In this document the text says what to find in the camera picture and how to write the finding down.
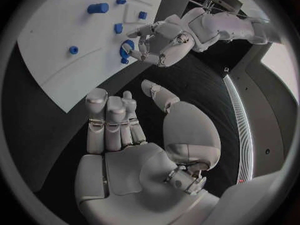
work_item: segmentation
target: black floor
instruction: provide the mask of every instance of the black floor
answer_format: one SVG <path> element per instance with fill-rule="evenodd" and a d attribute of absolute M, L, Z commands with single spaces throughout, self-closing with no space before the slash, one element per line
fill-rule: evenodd
<path fill-rule="evenodd" d="M 147 140 L 163 146 L 165 114 L 141 90 L 148 79 L 175 93 L 205 112 L 214 122 L 221 140 L 221 158 L 209 172 L 205 189 L 220 197 L 238 177 L 239 136 L 234 110 L 221 77 L 199 61 L 192 53 L 170 68 L 151 66 L 121 91 L 129 90 L 137 101 L 137 116 Z M 75 202 L 74 181 L 80 158 L 86 153 L 87 125 L 75 135 L 49 173 L 38 198 L 69 224 L 86 224 Z"/>

